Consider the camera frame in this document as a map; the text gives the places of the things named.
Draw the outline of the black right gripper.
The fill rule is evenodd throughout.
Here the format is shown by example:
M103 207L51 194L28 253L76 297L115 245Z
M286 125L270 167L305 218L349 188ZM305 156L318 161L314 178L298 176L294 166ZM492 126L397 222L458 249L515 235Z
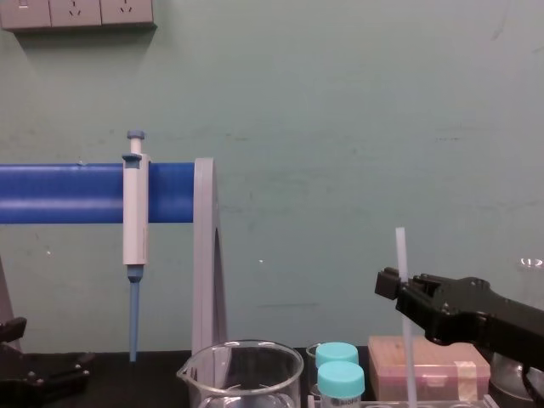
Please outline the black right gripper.
M421 274L401 280L396 268L377 274L375 293L440 345L471 343L543 369L543 311L494 292L474 277L447 280Z

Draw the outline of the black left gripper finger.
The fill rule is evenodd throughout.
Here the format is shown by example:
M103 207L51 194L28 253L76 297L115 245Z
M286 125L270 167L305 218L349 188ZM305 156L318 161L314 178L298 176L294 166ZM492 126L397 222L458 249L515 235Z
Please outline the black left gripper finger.
M94 354L62 354L43 359L17 350L1 352L1 403L46 405L83 393L88 385Z
M27 319L13 318L1 324L1 352L21 353L20 339L25 335Z

